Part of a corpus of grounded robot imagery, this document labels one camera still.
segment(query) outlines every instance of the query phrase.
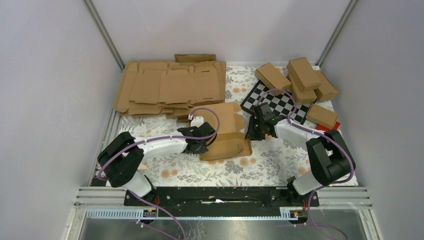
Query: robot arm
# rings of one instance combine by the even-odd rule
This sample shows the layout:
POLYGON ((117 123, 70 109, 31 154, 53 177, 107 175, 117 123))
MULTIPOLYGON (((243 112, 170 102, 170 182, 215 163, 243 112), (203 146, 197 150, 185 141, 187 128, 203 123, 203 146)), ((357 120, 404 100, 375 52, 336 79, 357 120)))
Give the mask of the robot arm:
POLYGON ((206 137, 214 132, 214 128, 207 122, 199 124, 198 127, 183 127, 171 134, 152 137, 132 137, 126 131, 119 134, 99 154, 97 161, 103 167, 109 159, 125 147, 144 140, 144 143, 130 148, 126 154, 118 156, 104 169, 107 180, 113 188, 124 187, 143 197, 152 190, 153 186, 149 179, 138 171, 142 160, 156 158, 165 154, 205 153, 208 151, 206 143, 209 139, 194 140, 186 139, 185 137, 206 137))
MULTIPOLYGON (((311 170, 297 179, 291 177, 287 180, 287 188, 291 191, 290 198, 293 201, 301 200, 312 190, 321 186, 328 186, 350 172, 348 160, 336 146, 324 137, 290 125, 284 117, 276 116, 267 103, 255 106, 254 113, 255 116, 251 116, 249 120, 247 139, 261 141, 268 134, 275 138, 290 141, 305 149, 308 153, 311 170)), ((339 144, 349 154, 355 168, 355 162, 340 132, 337 130, 323 132, 314 129, 310 129, 310 131, 320 132, 339 144)))

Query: gray wall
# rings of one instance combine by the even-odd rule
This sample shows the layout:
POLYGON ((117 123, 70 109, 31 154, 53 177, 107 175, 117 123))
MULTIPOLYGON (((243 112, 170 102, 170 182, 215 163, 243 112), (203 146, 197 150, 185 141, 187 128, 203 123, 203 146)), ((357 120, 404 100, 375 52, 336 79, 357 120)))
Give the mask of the gray wall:
POLYGON ((323 71, 385 240, 423 239, 424 4, 359 1, 323 71))
POLYGON ((0 3, 0 239, 57 240, 119 69, 81 0, 0 3))
POLYGON ((316 62, 349 0, 93 2, 124 62, 215 53, 228 64, 263 64, 316 62))

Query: red object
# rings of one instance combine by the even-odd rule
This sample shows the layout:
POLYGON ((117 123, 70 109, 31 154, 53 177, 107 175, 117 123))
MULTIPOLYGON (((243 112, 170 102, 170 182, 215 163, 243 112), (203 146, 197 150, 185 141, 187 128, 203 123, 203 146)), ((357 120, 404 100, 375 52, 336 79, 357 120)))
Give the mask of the red object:
MULTIPOLYGON (((339 127, 340 127, 340 122, 336 121, 336 122, 335 122, 335 125, 332 127, 332 129, 337 130, 339 127)), ((330 131, 330 129, 329 129, 329 128, 326 128, 325 126, 323 126, 323 125, 319 125, 319 124, 315 127, 315 129, 316 129, 316 130, 322 130, 322 131, 324 131, 324 132, 328 132, 328 131, 330 131)))

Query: floral tablecloth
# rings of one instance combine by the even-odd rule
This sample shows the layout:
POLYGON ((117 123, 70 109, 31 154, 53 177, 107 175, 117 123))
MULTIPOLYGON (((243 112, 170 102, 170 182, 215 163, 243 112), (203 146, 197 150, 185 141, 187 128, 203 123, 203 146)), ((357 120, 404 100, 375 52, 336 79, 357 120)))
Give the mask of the floral tablecloth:
MULTIPOLYGON (((226 69, 225 101, 241 104, 258 82, 256 67, 233 66, 226 69)), ((330 101, 320 106, 333 110, 330 101)), ((245 126, 250 114, 243 114, 245 126)), ((316 124, 306 120, 305 126, 316 124)), ((186 127, 165 115, 132 118, 122 117, 119 132, 129 131, 133 136, 149 137, 167 134, 186 127)), ((199 157, 186 154, 164 155, 143 160, 148 167, 145 172, 156 187, 216 187, 216 186, 285 186, 291 176, 300 177, 310 169, 308 154, 300 147, 279 138, 267 137, 264 141, 252 141, 251 156, 226 160, 201 161, 199 157)), ((356 186, 356 177, 347 183, 356 186)))

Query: black and white checkered board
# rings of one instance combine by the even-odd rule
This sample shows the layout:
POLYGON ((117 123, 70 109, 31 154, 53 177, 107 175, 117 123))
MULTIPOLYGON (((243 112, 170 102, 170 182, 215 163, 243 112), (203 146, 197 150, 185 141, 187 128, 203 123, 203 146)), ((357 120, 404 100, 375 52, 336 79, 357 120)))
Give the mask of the black and white checkered board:
MULTIPOLYGON (((253 115, 253 107, 258 103, 261 96, 268 90, 268 87, 266 87, 261 81, 258 81, 243 102, 241 102, 241 108, 253 115)), ((269 92, 262 102, 268 103, 271 110, 274 111, 277 116, 283 115, 284 117, 287 117, 293 109, 293 101, 287 94, 274 96, 273 93, 269 92)), ((297 111, 293 113, 291 118, 297 123, 304 124, 306 120, 305 116, 310 106, 310 103, 297 105, 297 111)))

